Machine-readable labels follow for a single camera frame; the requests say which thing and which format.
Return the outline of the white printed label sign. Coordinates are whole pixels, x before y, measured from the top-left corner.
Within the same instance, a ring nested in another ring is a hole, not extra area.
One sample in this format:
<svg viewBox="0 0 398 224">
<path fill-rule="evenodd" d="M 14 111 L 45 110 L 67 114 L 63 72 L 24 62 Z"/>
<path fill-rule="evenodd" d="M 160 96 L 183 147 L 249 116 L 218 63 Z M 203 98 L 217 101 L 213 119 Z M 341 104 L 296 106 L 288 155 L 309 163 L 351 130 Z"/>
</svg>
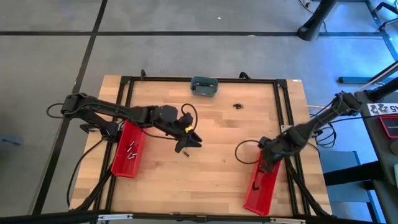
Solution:
<svg viewBox="0 0 398 224">
<path fill-rule="evenodd" d="M 398 114 L 398 103 L 368 103 L 367 107 L 371 116 Z"/>
</svg>

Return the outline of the dark diagonal pole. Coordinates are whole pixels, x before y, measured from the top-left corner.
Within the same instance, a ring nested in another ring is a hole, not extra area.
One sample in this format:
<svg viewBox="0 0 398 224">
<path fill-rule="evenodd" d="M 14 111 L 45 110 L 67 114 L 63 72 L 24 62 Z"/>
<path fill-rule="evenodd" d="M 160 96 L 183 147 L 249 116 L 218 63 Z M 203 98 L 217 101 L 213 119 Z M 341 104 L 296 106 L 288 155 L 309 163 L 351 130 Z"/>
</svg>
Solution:
<svg viewBox="0 0 398 224">
<path fill-rule="evenodd" d="M 398 90 L 398 77 L 375 90 L 364 90 L 364 92 L 370 101 L 378 103 L 381 102 L 385 96 L 390 95 L 396 90 Z"/>
</svg>

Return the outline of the black aluminium table frame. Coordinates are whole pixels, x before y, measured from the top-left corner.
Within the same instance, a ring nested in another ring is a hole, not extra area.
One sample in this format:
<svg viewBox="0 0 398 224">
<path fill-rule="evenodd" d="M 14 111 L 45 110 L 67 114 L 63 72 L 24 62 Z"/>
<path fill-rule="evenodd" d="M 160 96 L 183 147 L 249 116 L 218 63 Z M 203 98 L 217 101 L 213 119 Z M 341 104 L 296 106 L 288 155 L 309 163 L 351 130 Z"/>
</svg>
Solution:
<svg viewBox="0 0 398 224">
<path fill-rule="evenodd" d="M 107 75 L 99 98 L 124 106 L 188 103 L 198 112 L 196 132 L 203 140 L 202 147 L 184 150 L 186 157 L 150 129 L 137 177 L 109 178 L 90 207 L 111 213 L 258 216 L 243 208 L 259 154 L 256 141 L 308 119 L 298 80 L 220 78 L 209 98 L 193 95 L 188 77 Z"/>
</svg>

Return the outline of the black pedestal stand base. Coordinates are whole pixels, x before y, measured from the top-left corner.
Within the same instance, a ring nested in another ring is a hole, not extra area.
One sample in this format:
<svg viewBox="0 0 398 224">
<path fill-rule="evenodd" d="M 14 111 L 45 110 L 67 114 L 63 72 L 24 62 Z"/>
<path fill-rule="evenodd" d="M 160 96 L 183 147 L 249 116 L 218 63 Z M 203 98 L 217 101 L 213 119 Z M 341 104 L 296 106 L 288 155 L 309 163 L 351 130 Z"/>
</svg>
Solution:
<svg viewBox="0 0 398 224">
<path fill-rule="evenodd" d="M 320 28 L 337 0 L 321 0 L 311 18 L 297 30 L 297 35 L 306 41 L 315 41 L 320 35 Z"/>
</svg>

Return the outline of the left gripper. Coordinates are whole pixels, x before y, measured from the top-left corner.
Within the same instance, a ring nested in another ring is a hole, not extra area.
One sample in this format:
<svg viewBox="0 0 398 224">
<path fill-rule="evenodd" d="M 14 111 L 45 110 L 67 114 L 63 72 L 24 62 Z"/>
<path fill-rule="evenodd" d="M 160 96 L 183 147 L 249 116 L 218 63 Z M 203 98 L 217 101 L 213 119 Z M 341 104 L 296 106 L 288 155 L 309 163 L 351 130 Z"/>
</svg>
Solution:
<svg viewBox="0 0 398 224">
<path fill-rule="evenodd" d="M 193 131 L 193 117 L 184 114 L 172 122 L 172 137 L 177 140 L 175 152 L 180 153 L 185 147 L 202 147 L 202 138 Z"/>
</svg>

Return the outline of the silver crossbar bracket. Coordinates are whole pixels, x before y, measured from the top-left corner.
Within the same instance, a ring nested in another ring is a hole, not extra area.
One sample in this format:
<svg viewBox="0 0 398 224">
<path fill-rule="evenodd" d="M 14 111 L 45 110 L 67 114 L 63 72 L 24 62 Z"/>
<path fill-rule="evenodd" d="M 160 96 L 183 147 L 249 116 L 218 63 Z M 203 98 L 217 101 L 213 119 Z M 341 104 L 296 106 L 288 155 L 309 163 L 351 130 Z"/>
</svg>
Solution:
<svg viewBox="0 0 398 224">
<path fill-rule="evenodd" d="M 277 224 L 307 224 L 306 220 L 294 219 L 294 218 L 277 218 L 277 217 L 270 217 L 269 222 Z"/>
<path fill-rule="evenodd" d="M 98 222 L 110 222 L 113 220 L 128 220 L 133 219 L 134 215 L 132 213 L 120 213 L 120 214 L 101 214 L 98 215 Z"/>
</svg>

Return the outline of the dark side desk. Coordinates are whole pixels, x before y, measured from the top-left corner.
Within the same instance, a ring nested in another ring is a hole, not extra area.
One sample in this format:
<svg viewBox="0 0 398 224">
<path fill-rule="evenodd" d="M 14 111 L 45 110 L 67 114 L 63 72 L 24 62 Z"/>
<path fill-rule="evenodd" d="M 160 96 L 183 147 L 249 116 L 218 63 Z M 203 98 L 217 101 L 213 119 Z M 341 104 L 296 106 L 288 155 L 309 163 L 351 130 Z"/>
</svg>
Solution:
<svg viewBox="0 0 398 224">
<path fill-rule="evenodd" d="M 383 174 L 382 180 L 373 180 L 376 195 L 387 224 L 398 224 L 398 185 L 394 170 L 398 156 L 391 151 L 394 140 L 387 137 L 379 118 L 369 111 L 368 104 L 372 101 L 367 95 L 363 92 L 354 95 L 363 103 L 361 115 Z"/>
</svg>

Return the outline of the small teal plastic bin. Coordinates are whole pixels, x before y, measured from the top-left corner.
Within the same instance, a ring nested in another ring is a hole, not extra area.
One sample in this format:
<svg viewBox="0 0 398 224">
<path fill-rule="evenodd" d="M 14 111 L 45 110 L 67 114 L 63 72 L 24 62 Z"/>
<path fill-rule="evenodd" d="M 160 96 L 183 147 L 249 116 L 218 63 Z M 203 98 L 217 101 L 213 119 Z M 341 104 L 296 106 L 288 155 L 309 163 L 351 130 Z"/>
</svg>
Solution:
<svg viewBox="0 0 398 224">
<path fill-rule="evenodd" d="M 212 84 L 213 87 L 206 87 L 206 86 L 196 86 L 196 83 L 209 83 Z M 209 78 L 209 77 L 193 77 L 190 81 L 190 90 L 193 95 L 198 96 L 208 96 L 213 97 L 216 95 L 218 91 L 218 80 L 216 78 Z M 192 87 L 196 86 L 196 92 L 192 91 Z"/>
</svg>

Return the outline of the black bench bar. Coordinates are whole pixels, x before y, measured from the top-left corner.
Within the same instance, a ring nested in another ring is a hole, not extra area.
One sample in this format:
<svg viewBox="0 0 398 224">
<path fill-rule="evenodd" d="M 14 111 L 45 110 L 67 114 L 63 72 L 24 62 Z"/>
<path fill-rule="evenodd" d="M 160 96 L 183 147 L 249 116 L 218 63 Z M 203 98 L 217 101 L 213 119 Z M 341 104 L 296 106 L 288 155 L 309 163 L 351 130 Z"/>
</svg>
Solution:
<svg viewBox="0 0 398 224">
<path fill-rule="evenodd" d="M 335 170 L 324 173 L 324 180 L 327 186 L 340 185 L 351 182 L 366 180 L 384 180 L 385 175 L 378 161 L 361 164 L 346 169 Z"/>
</svg>

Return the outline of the long red plastic bin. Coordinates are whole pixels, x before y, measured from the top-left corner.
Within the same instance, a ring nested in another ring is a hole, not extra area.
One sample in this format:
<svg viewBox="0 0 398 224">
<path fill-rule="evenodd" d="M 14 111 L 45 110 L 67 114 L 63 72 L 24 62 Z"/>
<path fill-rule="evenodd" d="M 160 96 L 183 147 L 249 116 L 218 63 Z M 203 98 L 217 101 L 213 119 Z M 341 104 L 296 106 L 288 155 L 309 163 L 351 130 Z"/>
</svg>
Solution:
<svg viewBox="0 0 398 224">
<path fill-rule="evenodd" d="M 248 189 L 246 191 L 243 208 L 260 216 L 270 214 L 279 167 L 280 162 L 275 165 L 273 173 L 268 173 L 260 170 L 259 161 L 254 165 Z M 256 183 L 256 186 L 262 186 L 262 189 L 252 190 L 251 186 L 253 182 Z"/>
<path fill-rule="evenodd" d="M 135 141 L 130 152 L 126 152 L 131 142 Z M 144 145 L 146 135 L 143 131 L 129 121 L 124 123 L 124 128 L 121 133 L 121 138 L 116 150 L 114 162 L 112 164 L 111 172 L 117 177 L 136 178 L 142 155 L 144 152 Z M 132 153 L 137 153 L 133 159 L 127 159 Z"/>
</svg>

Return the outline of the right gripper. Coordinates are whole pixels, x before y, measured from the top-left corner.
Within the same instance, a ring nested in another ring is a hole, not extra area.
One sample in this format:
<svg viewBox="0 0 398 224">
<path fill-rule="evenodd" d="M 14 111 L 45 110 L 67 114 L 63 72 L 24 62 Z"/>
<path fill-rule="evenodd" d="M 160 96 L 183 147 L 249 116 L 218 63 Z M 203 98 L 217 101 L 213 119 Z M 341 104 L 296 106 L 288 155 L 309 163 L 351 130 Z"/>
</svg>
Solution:
<svg viewBox="0 0 398 224">
<path fill-rule="evenodd" d="M 282 159 L 282 155 L 277 152 L 278 142 L 276 139 L 269 139 L 265 136 L 260 138 L 258 147 L 261 151 L 259 168 L 262 172 L 273 173 L 275 165 Z"/>
</svg>

